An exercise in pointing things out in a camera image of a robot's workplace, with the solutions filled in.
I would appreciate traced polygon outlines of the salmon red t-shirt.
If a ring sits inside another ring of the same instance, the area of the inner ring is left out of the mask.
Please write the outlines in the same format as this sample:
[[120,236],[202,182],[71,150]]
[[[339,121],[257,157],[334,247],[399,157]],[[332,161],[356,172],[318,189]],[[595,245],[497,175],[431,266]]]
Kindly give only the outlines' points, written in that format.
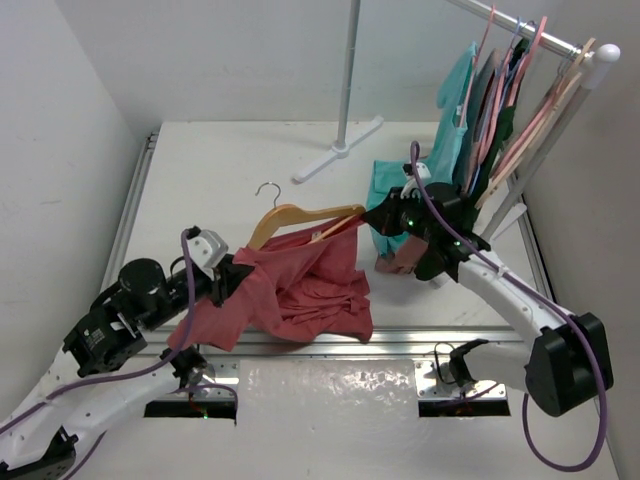
[[274,337],[310,343],[321,333],[346,335],[367,342],[373,333],[369,283],[356,268],[358,229],[352,220],[329,237],[313,243],[317,227],[271,238],[261,249],[236,251],[233,263],[253,271],[222,306],[203,298],[196,303],[191,327],[182,319],[167,339],[171,348],[205,344],[231,351],[252,326]]

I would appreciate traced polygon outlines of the wooden clothes hanger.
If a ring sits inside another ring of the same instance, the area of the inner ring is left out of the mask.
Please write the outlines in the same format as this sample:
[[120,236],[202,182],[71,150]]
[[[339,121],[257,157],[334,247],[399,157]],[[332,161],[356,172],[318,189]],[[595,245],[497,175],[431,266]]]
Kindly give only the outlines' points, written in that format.
[[247,243],[247,247],[253,250],[259,250],[262,248],[282,227],[340,218],[340,221],[336,225],[311,240],[312,243],[319,242],[342,225],[365,212],[365,208],[359,204],[341,205],[319,210],[304,210],[294,204],[277,205],[282,189],[275,182],[269,181],[259,185],[255,191],[255,196],[258,196],[265,186],[275,187],[277,189],[277,193],[273,199],[273,208],[269,210],[258,222]]

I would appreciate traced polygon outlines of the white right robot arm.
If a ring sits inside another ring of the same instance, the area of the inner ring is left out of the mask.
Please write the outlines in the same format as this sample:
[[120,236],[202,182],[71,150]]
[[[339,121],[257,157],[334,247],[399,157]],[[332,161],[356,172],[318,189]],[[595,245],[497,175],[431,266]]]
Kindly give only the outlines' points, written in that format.
[[377,233],[407,233],[427,243],[415,275],[445,273],[475,293],[519,335],[521,346],[479,338],[449,354],[448,373],[459,388],[495,380],[528,394],[559,417],[586,401],[603,400],[613,385],[606,331],[592,313],[576,315],[542,297],[510,272],[468,222],[470,205],[456,189],[432,183],[404,198],[392,188],[362,219]]

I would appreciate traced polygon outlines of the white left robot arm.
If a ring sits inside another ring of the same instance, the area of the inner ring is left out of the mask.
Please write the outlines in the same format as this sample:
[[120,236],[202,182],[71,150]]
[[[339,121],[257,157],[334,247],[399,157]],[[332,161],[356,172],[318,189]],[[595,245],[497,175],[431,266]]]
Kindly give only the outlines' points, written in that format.
[[225,304],[253,270],[234,263],[231,255],[185,262],[185,269],[171,276],[149,258],[121,268],[2,423],[2,478],[68,479],[110,428],[147,404],[166,394],[214,387],[207,376],[210,364],[184,342],[165,349],[150,367],[119,371],[146,347],[144,332],[190,313],[198,300]]

